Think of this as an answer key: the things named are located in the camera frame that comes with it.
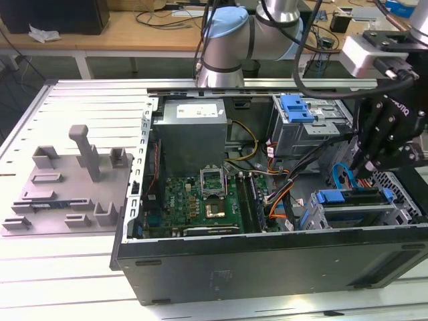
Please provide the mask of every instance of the orange cable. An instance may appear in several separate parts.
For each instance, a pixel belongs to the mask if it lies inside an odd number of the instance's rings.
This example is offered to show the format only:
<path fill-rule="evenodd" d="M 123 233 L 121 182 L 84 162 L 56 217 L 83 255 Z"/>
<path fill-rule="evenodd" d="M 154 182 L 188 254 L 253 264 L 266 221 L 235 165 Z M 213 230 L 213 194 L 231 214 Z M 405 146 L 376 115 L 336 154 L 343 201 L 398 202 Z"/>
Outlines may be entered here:
<path fill-rule="evenodd" d="M 282 192 L 281 196 L 280 196 L 280 197 L 278 197 L 278 199 L 277 199 L 277 200 L 275 201 L 275 203 L 272 205 L 272 208 L 271 208 L 271 210 L 270 210 L 270 212 L 269 212 L 269 218 L 272 218 L 272 217 L 273 217 L 273 214 L 274 214 L 274 212 L 275 212 L 275 208 L 276 208 L 276 206 L 277 206 L 277 205 L 278 205 L 278 203 L 281 201 L 281 199 L 284 197 L 284 195 L 285 195 L 285 194 L 287 194 L 287 193 L 288 193 L 288 191 L 289 191 L 290 189 L 292 189 L 293 185 L 294 185 L 294 184 L 291 184 L 291 185 L 290 185 L 290 187 L 288 187 L 284 192 Z"/>

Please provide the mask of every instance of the black box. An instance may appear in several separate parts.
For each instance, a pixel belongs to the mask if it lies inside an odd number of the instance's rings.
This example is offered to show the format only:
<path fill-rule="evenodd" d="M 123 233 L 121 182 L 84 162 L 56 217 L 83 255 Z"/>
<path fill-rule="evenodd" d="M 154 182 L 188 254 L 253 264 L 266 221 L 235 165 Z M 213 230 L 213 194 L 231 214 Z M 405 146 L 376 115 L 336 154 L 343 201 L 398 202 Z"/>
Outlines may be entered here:
<path fill-rule="evenodd" d="M 330 30 L 338 33 L 346 33 L 351 19 L 351 15 L 334 14 L 332 18 L 332 23 L 330 24 Z"/>
<path fill-rule="evenodd" d="M 110 17 L 106 0 L 0 0 L 0 15 L 10 33 L 27 33 L 31 24 L 86 35 L 99 35 Z"/>

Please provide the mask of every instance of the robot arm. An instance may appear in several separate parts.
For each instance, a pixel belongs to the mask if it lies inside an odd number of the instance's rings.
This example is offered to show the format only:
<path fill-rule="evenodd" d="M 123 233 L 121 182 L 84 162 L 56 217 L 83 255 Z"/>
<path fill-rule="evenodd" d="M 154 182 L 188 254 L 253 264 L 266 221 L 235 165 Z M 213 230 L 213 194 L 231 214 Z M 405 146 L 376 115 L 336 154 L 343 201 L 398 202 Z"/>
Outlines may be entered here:
<path fill-rule="evenodd" d="M 298 39 L 303 24 L 298 0 L 265 0 L 275 20 Z M 280 60 L 297 45 L 285 37 L 266 17 L 261 5 L 254 17 L 240 7 L 222 7 L 215 11 L 209 29 L 205 54 L 197 70 L 197 87 L 243 87 L 241 60 Z"/>

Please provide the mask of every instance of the sticker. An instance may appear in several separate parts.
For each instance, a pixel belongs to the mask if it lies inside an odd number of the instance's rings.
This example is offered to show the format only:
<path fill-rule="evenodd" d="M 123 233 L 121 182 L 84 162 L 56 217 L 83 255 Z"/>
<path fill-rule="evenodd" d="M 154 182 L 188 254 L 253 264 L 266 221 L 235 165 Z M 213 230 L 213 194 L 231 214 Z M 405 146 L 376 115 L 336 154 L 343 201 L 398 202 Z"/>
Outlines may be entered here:
<path fill-rule="evenodd" d="M 49 204 L 32 204 L 31 207 L 33 207 L 34 209 L 46 209 L 46 208 L 50 208 L 51 205 L 49 205 Z"/>
<path fill-rule="evenodd" d="M 303 199 L 296 199 L 297 204 L 299 204 L 301 207 L 305 206 L 305 203 L 303 202 Z"/>
<path fill-rule="evenodd" d="M 216 104 L 185 104 L 177 106 L 177 118 L 218 117 Z"/>
<path fill-rule="evenodd" d="M 288 221 L 288 219 L 286 219 L 286 229 L 288 231 L 293 231 L 294 230 L 294 226 L 290 223 L 290 221 Z"/>

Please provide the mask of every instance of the green motherboard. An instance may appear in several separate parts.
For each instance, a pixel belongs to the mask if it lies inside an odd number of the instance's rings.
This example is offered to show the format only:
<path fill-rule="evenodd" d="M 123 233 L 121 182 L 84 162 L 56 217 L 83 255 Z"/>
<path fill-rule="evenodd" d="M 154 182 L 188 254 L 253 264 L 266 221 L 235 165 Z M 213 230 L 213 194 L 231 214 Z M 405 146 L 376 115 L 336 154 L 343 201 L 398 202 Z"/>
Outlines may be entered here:
<path fill-rule="evenodd" d="M 235 176 L 228 176 L 225 182 L 227 191 L 223 207 L 218 208 L 210 199 L 202 195 L 200 177 L 171 177 L 167 179 L 165 208 L 162 212 L 160 227 L 198 227 L 198 226 L 234 226 L 244 233 L 239 208 L 239 199 Z M 254 177 L 257 196 L 262 201 L 267 195 L 266 181 L 263 176 Z M 218 177 L 206 177 L 204 189 L 216 189 L 221 186 Z"/>

